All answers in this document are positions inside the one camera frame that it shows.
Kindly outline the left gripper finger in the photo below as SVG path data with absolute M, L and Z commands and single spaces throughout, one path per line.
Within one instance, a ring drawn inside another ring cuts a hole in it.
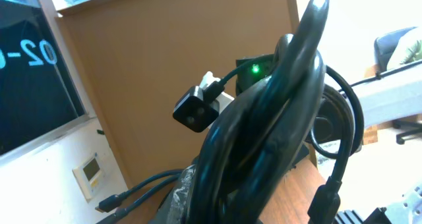
M 186 224 L 195 186 L 196 165 L 188 166 L 156 214 L 157 224 Z

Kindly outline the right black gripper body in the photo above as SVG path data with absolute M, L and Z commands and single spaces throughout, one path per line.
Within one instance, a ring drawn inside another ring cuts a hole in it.
M 325 85 L 313 125 L 316 141 L 320 145 L 342 138 L 341 112 L 346 113 L 353 125 L 353 113 L 346 99 L 333 87 Z

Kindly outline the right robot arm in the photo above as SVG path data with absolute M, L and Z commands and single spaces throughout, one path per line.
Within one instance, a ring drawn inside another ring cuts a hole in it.
M 250 57 L 236 60 L 237 80 L 235 93 L 239 96 L 242 92 L 253 86 L 258 81 L 271 75 L 276 63 L 272 61 L 273 55 L 261 55 L 260 57 Z M 356 123 L 363 122 L 363 116 L 355 119 L 355 110 L 347 104 L 345 97 L 329 85 L 324 86 L 324 92 L 320 101 L 320 109 L 316 116 L 312 130 L 307 135 L 305 141 L 312 144 L 314 149 L 326 157 L 330 157 L 331 152 L 323 150 L 323 143 L 341 140 L 344 137 L 342 132 L 341 112 L 347 112 L 351 117 L 351 123 L 355 126 L 354 131 L 357 136 L 352 136 L 352 144 L 359 144 L 362 140 L 363 131 Z

